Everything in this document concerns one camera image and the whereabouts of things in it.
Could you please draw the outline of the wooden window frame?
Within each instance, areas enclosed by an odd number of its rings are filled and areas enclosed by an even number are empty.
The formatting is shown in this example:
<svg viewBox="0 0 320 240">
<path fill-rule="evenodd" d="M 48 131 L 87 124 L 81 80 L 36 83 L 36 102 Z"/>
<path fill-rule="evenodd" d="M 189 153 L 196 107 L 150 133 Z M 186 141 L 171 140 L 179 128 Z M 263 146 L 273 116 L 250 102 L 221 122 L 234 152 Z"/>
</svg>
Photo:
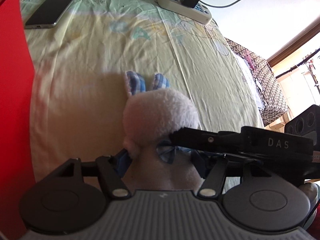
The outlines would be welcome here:
<svg viewBox="0 0 320 240">
<path fill-rule="evenodd" d="M 298 50 L 306 42 L 310 41 L 319 33 L 320 17 L 318 16 L 310 25 L 303 29 L 297 36 L 287 42 L 283 48 L 274 53 L 267 59 L 271 68 L 290 56 L 296 50 Z"/>
</svg>

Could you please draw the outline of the brown patterned side table cloth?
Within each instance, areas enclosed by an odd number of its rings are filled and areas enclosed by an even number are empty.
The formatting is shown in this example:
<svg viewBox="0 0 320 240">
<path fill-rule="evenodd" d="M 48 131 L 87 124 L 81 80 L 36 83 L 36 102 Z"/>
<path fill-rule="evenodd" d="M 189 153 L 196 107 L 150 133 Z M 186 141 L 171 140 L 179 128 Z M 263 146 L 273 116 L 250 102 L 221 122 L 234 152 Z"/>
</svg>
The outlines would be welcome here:
<svg viewBox="0 0 320 240">
<path fill-rule="evenodd" d="M 231 50 L 248 63 L 258 94 L 263 103 L 260 115 L 265 126 L 276 121 L 288 111 L 283 90 L 276 80 L 267 60 L 242 45 L 226 39 Z"/>
</svg>

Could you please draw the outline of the black smartphone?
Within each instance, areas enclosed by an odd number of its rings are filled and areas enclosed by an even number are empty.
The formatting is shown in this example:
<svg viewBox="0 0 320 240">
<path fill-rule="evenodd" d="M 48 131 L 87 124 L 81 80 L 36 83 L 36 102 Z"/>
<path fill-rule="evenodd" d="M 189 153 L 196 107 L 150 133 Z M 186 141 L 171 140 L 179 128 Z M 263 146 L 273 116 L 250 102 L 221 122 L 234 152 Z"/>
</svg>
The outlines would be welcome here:
<svg viewBox="0 0 320 240">
<path fill-rule="evenodd" d="M 29 17 L 25 29 L 49 29 L 56 26 L 73 0 L 45 0 Z"/>
</svg>

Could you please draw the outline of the red cardboard box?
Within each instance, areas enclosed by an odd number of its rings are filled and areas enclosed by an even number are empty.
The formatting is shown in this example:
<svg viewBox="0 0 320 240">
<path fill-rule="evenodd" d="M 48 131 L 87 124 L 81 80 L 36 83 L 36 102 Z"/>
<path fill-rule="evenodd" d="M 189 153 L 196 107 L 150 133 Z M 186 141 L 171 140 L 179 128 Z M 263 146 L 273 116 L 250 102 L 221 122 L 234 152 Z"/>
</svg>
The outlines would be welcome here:
<svg viewBox="0 0 320 240">
<path fill-rule="evenodd" d="M 26 232 L 18 206 L 35 183 L 29 132 L 33 79 L 20 0 L 1 0 L 1 234 L 8 239 Z"/>
</svg>

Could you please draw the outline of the white plush rabbit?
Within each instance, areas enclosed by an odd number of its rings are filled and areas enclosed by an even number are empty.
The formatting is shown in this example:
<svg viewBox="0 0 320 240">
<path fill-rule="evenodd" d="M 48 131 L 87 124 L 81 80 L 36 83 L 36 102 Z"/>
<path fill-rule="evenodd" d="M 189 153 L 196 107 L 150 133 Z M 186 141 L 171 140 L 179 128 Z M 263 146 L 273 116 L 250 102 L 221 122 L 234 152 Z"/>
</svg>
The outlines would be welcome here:
<svg viewBox="0 0 320 240">
<path fill-rule="evenodd" d="M 156 73 L 150 90 L 137 72 L 124 76 L 128 100 L 123 111 L 124 142 L 132 164 L 123 177 L 131 192 L 136 190 L 192 190 L 202 179 L 191 163 L 191 151 L 172 146 L 169 135 L 181 128 L 199 126 L 192 101 L 172 89 L 161 73 Z"/>
</svg>

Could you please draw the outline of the white power strip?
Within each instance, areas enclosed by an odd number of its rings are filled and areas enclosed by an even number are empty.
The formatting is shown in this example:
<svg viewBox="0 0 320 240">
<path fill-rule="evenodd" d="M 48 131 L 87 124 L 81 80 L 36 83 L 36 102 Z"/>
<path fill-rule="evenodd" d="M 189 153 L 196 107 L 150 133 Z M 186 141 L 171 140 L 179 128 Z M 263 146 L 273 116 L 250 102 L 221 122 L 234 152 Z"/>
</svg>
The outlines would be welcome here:
<svg viewBox="0 0 320 240">
<path fill-rule="evenodd" d="M 210 10 L 197 3 L 194 8 L 186 7 L 182 5 L 181 0 L 156 0 L 158 5 L 166 10 L 175 12 L 199 23 L 207 25 L 212 20 Z"/>
</svg>

